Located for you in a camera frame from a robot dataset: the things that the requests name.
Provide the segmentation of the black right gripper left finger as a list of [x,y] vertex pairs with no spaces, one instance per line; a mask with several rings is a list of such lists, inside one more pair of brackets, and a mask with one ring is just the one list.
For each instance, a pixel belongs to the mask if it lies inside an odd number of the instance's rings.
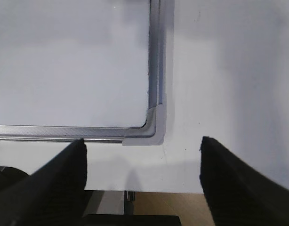
[[0,226],[78,226],[87,181],[83,139],[0,192]]

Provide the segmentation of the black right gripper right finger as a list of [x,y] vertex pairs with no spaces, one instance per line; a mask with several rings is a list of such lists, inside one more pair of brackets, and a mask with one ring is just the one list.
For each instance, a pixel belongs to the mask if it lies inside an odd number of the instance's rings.
[[211,137],[201,142],[200,182],[216,226],[289,226],[289,190]]

